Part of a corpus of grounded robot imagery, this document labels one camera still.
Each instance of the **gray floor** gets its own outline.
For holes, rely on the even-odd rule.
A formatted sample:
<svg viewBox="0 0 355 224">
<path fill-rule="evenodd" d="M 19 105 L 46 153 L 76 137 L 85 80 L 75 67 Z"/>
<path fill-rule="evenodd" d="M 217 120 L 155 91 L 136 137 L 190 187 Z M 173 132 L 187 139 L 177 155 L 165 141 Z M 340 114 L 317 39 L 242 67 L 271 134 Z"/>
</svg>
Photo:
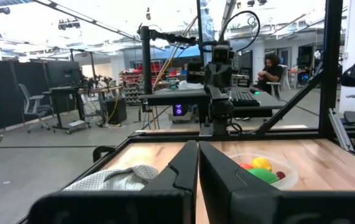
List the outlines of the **gray floor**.
<svg viewBox="0 0 355 224">
<path fill-rule="evenodd" d="M 291 99 L 298 90 L 282 92 L 283 100 Z M 304 124 L 318 126 L 320 92 L 313 90 L 294 107 L 277 125 Z M 63 131 L 35 129 L 30 134 L 27 127 L 3 133 L 0 145 L 0 224 L 16 223 L 27 214 L 32 203 L 44 194 L 59 190 L 92 165 L 91 153 L 96 146 L 117 145 L 135 130 L 139 107 L 128 108 L 127 121 L 120 128 L 82 129 L 71 135 Z M 167 109 L 159 116 L 161 129 L 190 128 L 198 124 L 172 124 Z M 76 119 L 76 113 L 62 117 L 65 121 Z M 47 121 L 54 124 L 55 119 Z M 263 119 L 240 121 L 242 126 L 260 126 Z"/>
</svg>

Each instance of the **black metal frame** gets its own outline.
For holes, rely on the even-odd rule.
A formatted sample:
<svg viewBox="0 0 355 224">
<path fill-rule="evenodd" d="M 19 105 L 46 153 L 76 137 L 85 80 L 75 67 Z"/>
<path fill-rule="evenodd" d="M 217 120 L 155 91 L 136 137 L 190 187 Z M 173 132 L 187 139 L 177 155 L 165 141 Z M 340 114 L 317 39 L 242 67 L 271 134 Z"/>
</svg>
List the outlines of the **black metal frame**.
<svg viewBox="0 0 355 224">
<path fill-rule="evenodd" d="M 81 180 L 87 175 L 101 170 L 107 163 L 114 159 L 128 145 L 142 142 L 186 142 L 195 141 L 251 141 L 251 140 L 288 140 L 288 139 L 329 139 L 334 140 L 334 132 L 328 113 L 330 108 L 335 107 L 336 102 L 336 72 L 339 54 L 339 28 L 341 27 L 341 10 L 343 0 L 326 0 L 325 19 L 325 60 L 323 72 L 317 75 L 307 86 L 305 86 L 292 100 L 290 100 L 277 114 L 259 129 L 249 134 L 238 134 L 232 132 L 227 136 L 200 136 L 199 131 L 186 131 L 180 133 L 132 133 L 125 141 L 116 147 L 100 146 L 93 151 L 94 164 L 79 177 L 66 185 Z M 198 5 L 198 27 L 201 37 L 200 6 Z M 312 88 L 321 82 L 321 106 L 320 123 L 318 128 L 300 129 L 271 129 L 297 102 L 299 102 Z M 350 138 L 355 138 L 355 126 L 345 126 Z M 27 218 L 22 219 L 19 224 L 26 223 Z"/>
</svg>

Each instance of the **white cloth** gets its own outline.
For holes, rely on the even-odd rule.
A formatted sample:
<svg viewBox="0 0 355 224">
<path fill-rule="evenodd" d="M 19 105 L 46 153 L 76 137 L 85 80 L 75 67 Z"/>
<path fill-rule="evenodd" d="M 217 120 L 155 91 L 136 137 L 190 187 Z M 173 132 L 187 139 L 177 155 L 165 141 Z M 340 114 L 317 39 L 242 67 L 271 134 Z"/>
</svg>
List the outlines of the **white cloth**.
<svg viewBox="0 0 355 224">
<path fill-rule="evenodd" d="M 200 90 L 203 89 L 203 85 L 201 83 L 188 83 L 186 80 L 178 83 L 179 90 Z"/>
<path fill-rule="evenodd" d="M 64 190 L 141 190 L 157 176 L 157 169 L 147 165 L 124 170 L 102 170 L 69 185 Z"/>
</svg>

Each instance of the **person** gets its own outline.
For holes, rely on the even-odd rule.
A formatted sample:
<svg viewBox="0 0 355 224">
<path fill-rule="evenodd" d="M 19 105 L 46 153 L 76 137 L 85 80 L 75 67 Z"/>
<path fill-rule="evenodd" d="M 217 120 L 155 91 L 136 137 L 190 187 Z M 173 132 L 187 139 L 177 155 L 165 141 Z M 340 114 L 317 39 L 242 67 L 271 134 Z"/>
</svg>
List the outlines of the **person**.
<svg viewBox="0 0 355 224">
<path fill-rule="evenodd" d="M 264 69 L 257 74 L 257 84 L 255 88 L 263 90 L 271 95 L 272 87 L 267 82 L 279 82 L 284 72 L 284 68 L 279 66 L 280 59 L 276 54 L 267 54 L 264 57 Z"/>
</svg>

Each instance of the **green fruit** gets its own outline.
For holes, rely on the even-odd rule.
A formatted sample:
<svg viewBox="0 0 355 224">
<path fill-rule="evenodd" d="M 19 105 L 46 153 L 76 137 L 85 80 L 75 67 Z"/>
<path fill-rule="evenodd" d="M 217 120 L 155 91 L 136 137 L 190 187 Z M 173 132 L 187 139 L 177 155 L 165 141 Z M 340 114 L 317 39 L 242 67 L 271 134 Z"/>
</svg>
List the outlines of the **green fruit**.
<svg viewBox="0 0 355 224">
<path fill-rule="evenodd" d="M 248 172 L 255 175 L 257 178 L 264 180 L 268 184 L 275 183 L 279 180 L 277 174 L 263 168 L 253 168 L 251 170 L 248 170 Z"/>
</svg>

